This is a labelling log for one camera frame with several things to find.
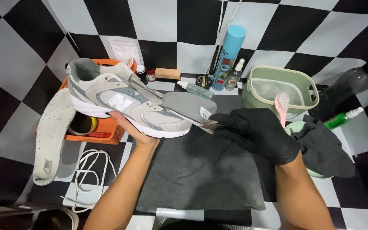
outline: hand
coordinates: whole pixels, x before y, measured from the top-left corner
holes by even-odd
[[[229,115],[217,113],[209,118],[224,126],[216,129],[214,135],[233,141],[273,165],[288,164],[299,153],[300,144],[289,137],[268,108],[240,108]]]
[[[140,131],[138,131],[137,128],[134,127],[122,114],[116,111],[111,111],[109,114],[116,119],[117,124],[120,125],[121,128],[124,128],[126,132],[136,140],[136,148],[143,147],[147,149],[155,149],[160,143],[160,139],[152,138],[144,133],[140,133]]]

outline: green spray bottle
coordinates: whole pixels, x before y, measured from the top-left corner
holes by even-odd
[[[348,123],[350,119],[354,118],[363,111],[364,109],[362,107],[358,107],[356,109],[350,110],[349,112],[342,112],[336,115],[336,117],[330,118],[329,120],[325,121],[324,124],[328,129],[332,130],[341,125],[344,125],[345,123]]]

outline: blue spray can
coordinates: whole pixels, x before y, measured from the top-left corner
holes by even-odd
[[[247,31],[240,25],[232,25],[228,28],[212,82],[214,90],[224,89],[225,81],[228,79],[229,71],[235,63],[246,34]]]

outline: forearm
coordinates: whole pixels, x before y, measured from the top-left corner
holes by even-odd
[[[275,166],[276,194],[282,217],[303,229],[335,229],[299,152],[294,161]]]
[[[136,147],[123,169],[90,213],[85,230],[125,229],[156,147]]]

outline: pink toothbrush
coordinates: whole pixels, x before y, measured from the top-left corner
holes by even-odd
[[[286,112],[289,109],[289,97],[285,92],[281,92],[275,97],[275,108],[279,113],[280,124],[285,128]]]

